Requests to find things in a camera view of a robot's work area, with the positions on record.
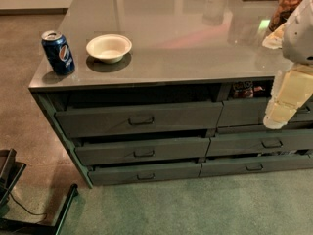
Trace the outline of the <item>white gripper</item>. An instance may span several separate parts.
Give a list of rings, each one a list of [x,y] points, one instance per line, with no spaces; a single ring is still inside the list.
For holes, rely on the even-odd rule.
[[[272,86],[272,100],[265,110],[263,124],[269,129],[281,129],[313,95],[313,66],[293,64],[279,70]]]

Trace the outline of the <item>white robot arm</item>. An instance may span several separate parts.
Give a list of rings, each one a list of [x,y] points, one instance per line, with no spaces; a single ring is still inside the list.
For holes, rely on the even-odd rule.
[[[313,0],[302,0],[281,30],[283,56],[292,62],[275,76],[263,124],[287,125],[313,95]]]

